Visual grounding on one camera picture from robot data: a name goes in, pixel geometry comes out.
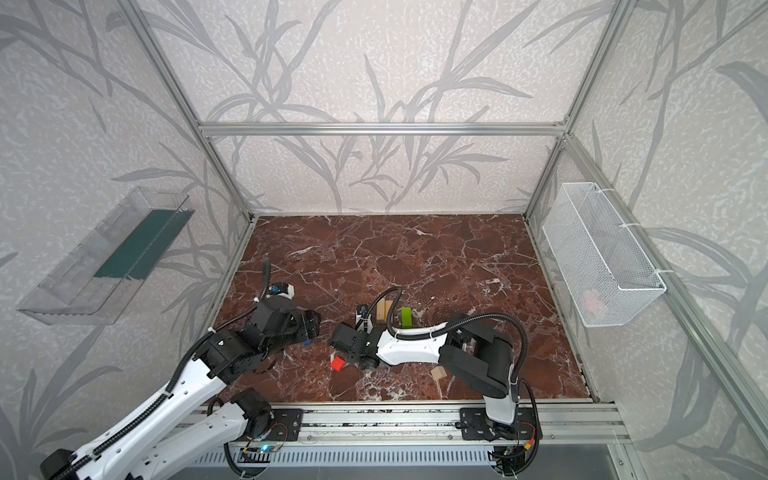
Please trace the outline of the wood block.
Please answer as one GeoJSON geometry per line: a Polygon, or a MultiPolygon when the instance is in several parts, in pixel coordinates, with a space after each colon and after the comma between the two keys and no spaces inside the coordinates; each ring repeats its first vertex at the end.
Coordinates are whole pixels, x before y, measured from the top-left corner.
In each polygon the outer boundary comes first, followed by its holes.
{"type": "Polygon", "coordinates": [[[377,324],[385,324],[389,313],[392,309],[394,301],[390,299],[382,299],[377,302],[375,322],[377,324]]]}

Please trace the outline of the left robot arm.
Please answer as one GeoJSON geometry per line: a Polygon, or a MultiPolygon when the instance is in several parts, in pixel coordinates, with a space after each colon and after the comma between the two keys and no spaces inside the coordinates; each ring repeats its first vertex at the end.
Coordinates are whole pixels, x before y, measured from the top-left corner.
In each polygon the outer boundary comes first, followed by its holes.
{"type": "Polygon", "coordinates": [[[240,317],[238,329],[206,333],[183,356],[170,380],[156,394],[76,450],[59,449],[45,458],[46,479],[166,479],[197,456],[266,428],[269,403],[257,392],[237,394],[212,416],[182,432],[175,427],[204,401],[272,355],[319,334],[319,313],[299,307],[292,288],[269,288],[240,317]]]}

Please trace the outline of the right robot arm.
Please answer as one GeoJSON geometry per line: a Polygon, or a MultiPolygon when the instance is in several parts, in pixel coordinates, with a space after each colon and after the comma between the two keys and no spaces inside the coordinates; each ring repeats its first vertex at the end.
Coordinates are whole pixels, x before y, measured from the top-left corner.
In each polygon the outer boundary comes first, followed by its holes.
{"type": "Polygon", "coordinates": [[[333,332],[330,346],[346,363],[362,370],[375,370],[382,364],[441,366],[482,395],[491,423],[516,423],[520,371],[529,341],[525,327],[514,317],[458,314],[448,322],[418,329],[342,323],[333,332]]]}

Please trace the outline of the green block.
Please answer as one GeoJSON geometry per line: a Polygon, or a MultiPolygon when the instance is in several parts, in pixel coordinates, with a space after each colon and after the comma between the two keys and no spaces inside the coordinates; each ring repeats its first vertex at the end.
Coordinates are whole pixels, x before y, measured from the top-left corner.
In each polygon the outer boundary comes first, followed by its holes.
{"type": "Polygon", "coordinates": [[[413,327],[413,312],[409,307],[403,307],[400,310],[401,327],[411,329],[413,327]]]}

